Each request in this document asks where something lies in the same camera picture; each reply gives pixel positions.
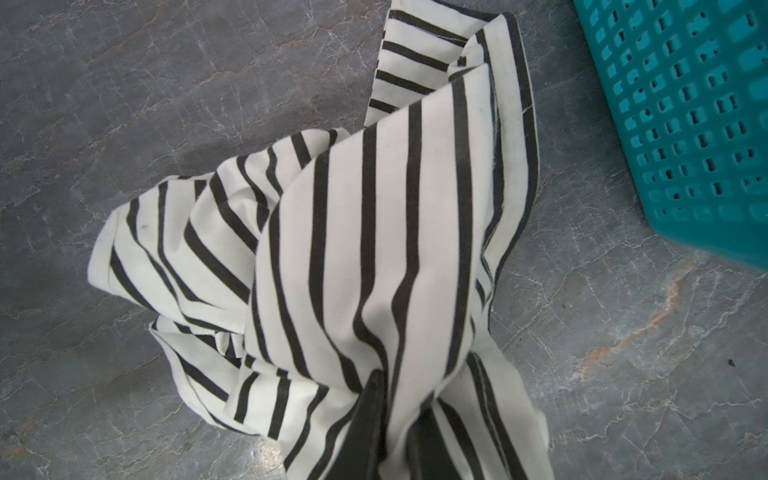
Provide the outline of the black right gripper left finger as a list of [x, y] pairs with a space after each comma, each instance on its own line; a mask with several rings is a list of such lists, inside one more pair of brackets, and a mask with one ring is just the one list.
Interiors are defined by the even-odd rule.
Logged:
[[347, 435], [326, 479], [378, 479], [384, 452], [387, 384], [382, 370], [374, 370], [358, 397]]

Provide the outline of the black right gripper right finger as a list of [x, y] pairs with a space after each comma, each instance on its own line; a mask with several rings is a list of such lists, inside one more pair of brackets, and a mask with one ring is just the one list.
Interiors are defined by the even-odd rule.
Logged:
[[406, 458], [414, 480], [460, 479], [432, 409], [424, 410], [411, 425], [406, 440]]

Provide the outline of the black striped tank top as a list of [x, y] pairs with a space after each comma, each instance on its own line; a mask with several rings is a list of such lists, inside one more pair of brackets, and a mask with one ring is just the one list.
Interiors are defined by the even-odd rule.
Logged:
[[326, 479], [370, 374], [378, 479], [412, 479], [432, 409], [460, 479], [549, 479], [549, 437], [489, 332], [534, 203], [535, 112], [513, 15], [395, 1], [363, 128], [309, 129], [114, 210], [91, 285], [153, 311], [182, 400]]

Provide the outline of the teal plastic basket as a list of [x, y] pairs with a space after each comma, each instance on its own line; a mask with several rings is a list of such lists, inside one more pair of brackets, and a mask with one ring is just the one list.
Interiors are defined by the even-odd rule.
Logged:
[[767, 266], [767, 5], [581, 0], [637, 196], [660, 235]]

